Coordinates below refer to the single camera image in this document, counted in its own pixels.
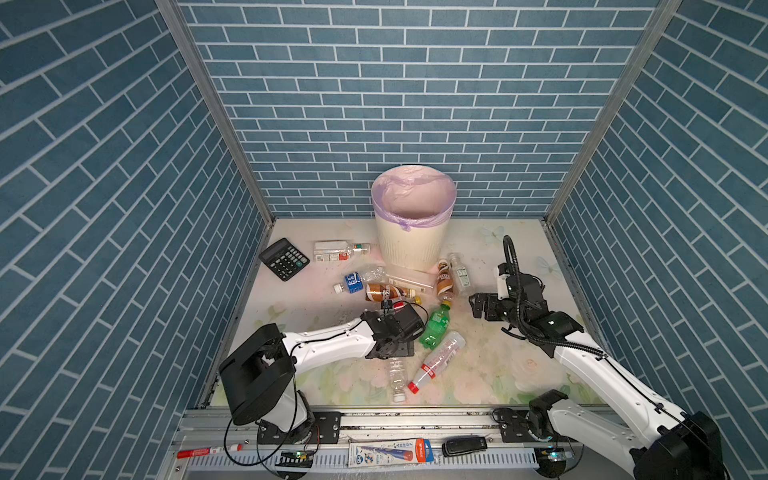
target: blue bottle label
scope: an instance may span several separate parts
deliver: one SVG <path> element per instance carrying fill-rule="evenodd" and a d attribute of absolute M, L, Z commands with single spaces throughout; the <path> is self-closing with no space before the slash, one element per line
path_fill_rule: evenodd
<path fill-rule="evenodd" d="M 346 282 L 346 287 L 349 289 L 350 293 L 359 292 L 362 290 L 362 280 L 360 279 L 360 275 L 355 273 L 350 273 L 349 275 L 344 277 L 344 281 Z"/>

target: plastic bottle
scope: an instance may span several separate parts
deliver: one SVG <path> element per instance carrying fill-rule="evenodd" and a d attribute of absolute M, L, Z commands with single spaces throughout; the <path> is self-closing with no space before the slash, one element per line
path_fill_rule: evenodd
<path fill-rule="evenodd" d="M 428 349 L 435 349 L 440 339 L 445 335 L 448 324 L 451 321 L 448 311 L 451 309 L 451 301 L 443 300 L 437 310 L 429 316 L 424 333 L 419 337 L 419 342 Z"/>
<path fill-rule="evenodd" d="M 437 282 L 435 284 L 435 295 L 440 300 L 453 300 L 453 279 L 448 261 L 441 258 L 437 261 L 438 272 Z"/>
<path fill-rule="evenodd" d="M 368 255 L 370 243 L 351 243 L 346 240 L 315 242 L 314 255 L 318 262 L 336 262 L 349 260 L 354 255 Z"/>
<path fill-rule="evenodd" d="M 337 283 L 333 286 L 333 291 L 336 293 L 359 292 L 363 288 L 364 283 L 372 282 L 384 276 L 384 267 L 378 265 L 370 265 L 360 269 L 357 272 L 352 272 L 349 275 L 344 276 L 344 283 Z"/>
<path fill-rule="evenodd" d="M 366 284 L 366 300 L 369 302 L 382 302 L 383 300 L 395 298 L 413 298 L 414 296 L 416 296 L 416 291 L 413 288 L 401 288 L 385 283 Z"/>
<path fill-rule="evenodd" d="M 472 295 L 472 282 L 469 281 L 469 272 L 462 263 L 462 257 L 458 253 L 449 253 L 448 260 L 453 272 L 453 288 L 465 295 Z"/>
<path fill-rule="evenodd" d="M 399 357 L 389 359 L 389 384 L 392 387 L 394 403 L 406 400 L 406 366 Z"/>
<path fill-rule="evenodd" d="M 434 352 L 430 353 L 422 364 L 422 368 L 413 377 L 413 381 L 408 384 L 411 392 L 417 393 L 424 385 L 434 379 L 439 373 L 445 370 L 445 367 L 453 360 L 456 353 L 466 346 L 467 341 L 458 332 L 452 331 L 445 336 L 440 345 Z"/>

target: white tabletop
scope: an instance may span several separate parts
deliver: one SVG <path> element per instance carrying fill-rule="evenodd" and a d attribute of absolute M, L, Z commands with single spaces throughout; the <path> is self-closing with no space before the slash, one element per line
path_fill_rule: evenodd
<path fill-rule="evenodd" d="M 442 252 L 460 252 L 476 291 L 495 291 L 495 270 L 504 261 L 502 237 L 515 243 L 521 271 L 541 278 L 549 308 L 563 311 L 581 322 L 568 285 L 563 280 L 549 242 L 538 220 L 452 219 Z M 319 240 L 350 240 L 376 243 L 373 219 L 279 219 L 270 244 L 286 237 L 312 259 Z M 343 276 L 370 263 L 383 264 L 374 251 L 370 256 L 346 262 L 310 261 L 294 278 L 283 282 L 261 267 L 250 292 L 230 352 L 260 326 L 276 323 L 281 331 L 302 332 L 326 328 L 355 319 L 364 309 L 364 294 L 333 292 Z M 438 301 L 422 296 L 432 311 Z M 537 346 L 506 336 L 503 323 L 475 319 L 466 299 L 456 300 L 450 311 L 449 329 L 459 331 L 467 346 L 448 369 L 417 395 L 407 392 L 406 405 L 499 405 L 527 403 L 549 389 L 560 389 L 579 403 L 602 401 L 577 376 L 547 357 Z M 415 356 L 406 360 L 408 377 L 415 374 L 427 352 L 417 343 Z M 370 406 L 392 403 L 388 363 L 385 360 L 350 359 L 319 367 L 298 377 L 298 386 L 312 405 Z M 219 385 L 212 405 L 227 404 Z"/>

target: calculator keypad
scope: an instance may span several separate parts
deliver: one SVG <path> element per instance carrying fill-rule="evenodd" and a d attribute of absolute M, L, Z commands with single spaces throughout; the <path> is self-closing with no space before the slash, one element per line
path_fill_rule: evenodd
<path fill-rule="evenodd" d="M 278 251 L 269 258 L 261 258 L 261 260 L 284 282 L 296 275 L 310 261 L 288 240 L 282 239 L 276 243 L 279 244 Z"/>

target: green plastic bottle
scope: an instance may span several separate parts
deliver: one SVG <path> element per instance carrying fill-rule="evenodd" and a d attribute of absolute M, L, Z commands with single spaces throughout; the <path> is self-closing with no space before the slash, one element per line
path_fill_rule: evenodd
<path fill-rule="evenodd" d="M 451 309 L 450 300 L 443 300 L 442 304 L 437 310 L 432 312 L 427 321 L 424 333 L 419 338 L 419 342 L 428 349 L 434 350 L 435 347 L 440 344 L 442 336 L 445 335 L 445 331 L 448 329 L 448 324 L 451 322 L 451 318 L 448 315 L 448 311 Z"/>

